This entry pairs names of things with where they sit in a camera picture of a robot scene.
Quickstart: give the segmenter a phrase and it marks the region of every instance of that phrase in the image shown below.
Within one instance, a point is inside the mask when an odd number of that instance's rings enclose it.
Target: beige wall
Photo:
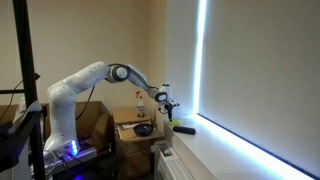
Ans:
[[[155,86],[162,84],[164,38],[158,36],[165,33],[157,22],[164,24],[165,1],[29,0],[28,5],[35,71],[41,75],[40,102],[48,101],[46,90],[51,84],[100,60],[132,64]],[[0,30],[5,38],[0,42],[0,89],[12,89],[21,79],[21,70],[11,1],[1,1],[0,8],[0,25],[5,27]],[[135,106],[136,90],[129,82],[101,82],[92,100],[103,101],[109,110]],[[79,94],[77,100],[87,100],[89,92]],[[14,97],[13,103],[18,103],[19,95]],[[9,95],[0,96],[0,104],[8,104],[9,99]]]

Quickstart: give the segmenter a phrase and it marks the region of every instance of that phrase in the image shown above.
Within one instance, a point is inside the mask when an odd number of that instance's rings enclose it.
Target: bottle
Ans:
[[[137,116],[144,117],[145,116],[144,110],[145,110],[144,103],[142,100],[142,96],[140,96],[137,104]]]

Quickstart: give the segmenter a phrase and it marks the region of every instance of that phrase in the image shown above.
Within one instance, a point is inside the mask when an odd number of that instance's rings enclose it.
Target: radiator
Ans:
[[[176,152],[166,141],[155,142],[152,151],[154,152],[154,180],[193,179]]]

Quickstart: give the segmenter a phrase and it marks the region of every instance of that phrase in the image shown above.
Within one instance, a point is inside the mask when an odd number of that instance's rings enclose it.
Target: black pole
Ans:
[[[17,29],[21,71],[27,108],[38,100],[29,27],[28,6],[26,0],[13,0]],[[32,162],[36,180],[45,179],[40,119],[35,122],[30,134]]]

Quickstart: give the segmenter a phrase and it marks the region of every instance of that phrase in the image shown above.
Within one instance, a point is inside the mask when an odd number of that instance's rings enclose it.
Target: bright light strip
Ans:
[[[197,19],[197,43],[196,43],[196,55],[195,55],[195,78],[194,78],[194,114],[199,110],[199,97],[200,97],[200,80],[201,80],[201,64],[202,64],[202,48],[203,48],[203,36],[205,29],[206,19],[206,5],[207,0],[199,0],[198,19]],[[248,157],[252,158],[256,162],[260,163],[267,169],[271,170],[275,174],[285,179],[299,179],[309,180],[311,177],[304,173],[294,169],[292,166],[280,161],[272,155],[264,152],[263,150],[253,146],[252,144],[244,141],[243,139],[231,134],[230,132],[222,129],[221,127],[203,119],[196,115],[198,122],[203,123],[206,127],[209,127],[211,133],[225,141],[227,144],[233,146],[238,151],[244,153]]]
[[[194,74],[194,89],[193,89],[193,113],[199,110],[199,94],[200,94],[200,80],[201,80],[201,62],[202,62],[202,46],[203,35],[206,20],[206,6],[207,0],[199,0],[198,9],[198,24],[197,24],[197,43],[196,43],[196,57],[195,57],[195,74]]]

